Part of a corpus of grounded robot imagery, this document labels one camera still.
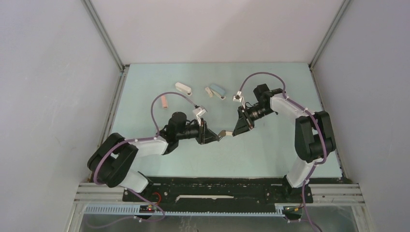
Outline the beige stapler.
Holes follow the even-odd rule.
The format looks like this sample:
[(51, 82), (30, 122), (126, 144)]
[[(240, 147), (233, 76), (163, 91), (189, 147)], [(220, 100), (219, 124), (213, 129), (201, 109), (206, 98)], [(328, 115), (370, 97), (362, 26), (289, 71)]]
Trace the beige stapler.
[(220, 139), (224, 138), (224, 137), (233, 137), (233, 132), (232, 131), (226, 131), (226, 130), (221, 130), (220, 133), (218, 134), (218, 137)]

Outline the white stapler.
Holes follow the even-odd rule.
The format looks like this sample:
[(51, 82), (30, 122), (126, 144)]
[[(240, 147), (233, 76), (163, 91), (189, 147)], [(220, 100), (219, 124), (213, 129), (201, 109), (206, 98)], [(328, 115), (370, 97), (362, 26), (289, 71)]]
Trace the white stapler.
[(176, 88), (178, 91), (180, 91), (180, 92), (186, 94), (187, 96), (191, 96), (191, 95), (192, 95), (192, 89), (191, 89), (191, 87), (189, 87), (189, 86), (187, 86), (187, 85), (185, 85), (185, 84), (183, 84), (183, 83), (181, 83), (181, 82), (176, 82), (176, 83), (175, 83), (175, 88)]

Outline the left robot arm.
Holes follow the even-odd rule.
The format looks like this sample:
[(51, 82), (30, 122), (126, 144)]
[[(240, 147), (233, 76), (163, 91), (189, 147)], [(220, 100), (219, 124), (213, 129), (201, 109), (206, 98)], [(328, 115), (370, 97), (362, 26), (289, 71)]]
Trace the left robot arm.
[(119, 133), (112, 133), (88, 160), (87, 167), (95, 184), (131, 189), (139, 200), (148, 201), (153, 195), (153, 183), (136, 169), (136, 159), (170, 154), (179, 141), (187, 139), (206, 145), (219, 141), (220, 137), (208, 128), (203, 118), (188, 121), (185, 113), (175, 112), (154, 137), (125, 139)]

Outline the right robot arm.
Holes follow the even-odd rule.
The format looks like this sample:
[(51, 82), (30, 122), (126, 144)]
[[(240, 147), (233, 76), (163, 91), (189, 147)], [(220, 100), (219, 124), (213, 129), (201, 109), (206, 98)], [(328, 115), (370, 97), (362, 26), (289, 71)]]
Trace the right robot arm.
[(290, 119), (295, 125), (294, 147), (298, 157), (285, 176), (287, 185), (282, 187), (281, 195), (285, 201), (294, 202), (301, 195), (300, 187), (308, 183), (313, 167), (322, 164), (336, 148), (330, 116), (325, 111), (311, 113), (291, 100), (281, 88), (270, 90), (267, 84), (262, 84), (253, 93), (257, 102), (251, 106), (246, 105), (241, 91), (234, 95), (233, 100), (241, 106), (232, 135), (254, 129), (256, 120), (271, 113)]

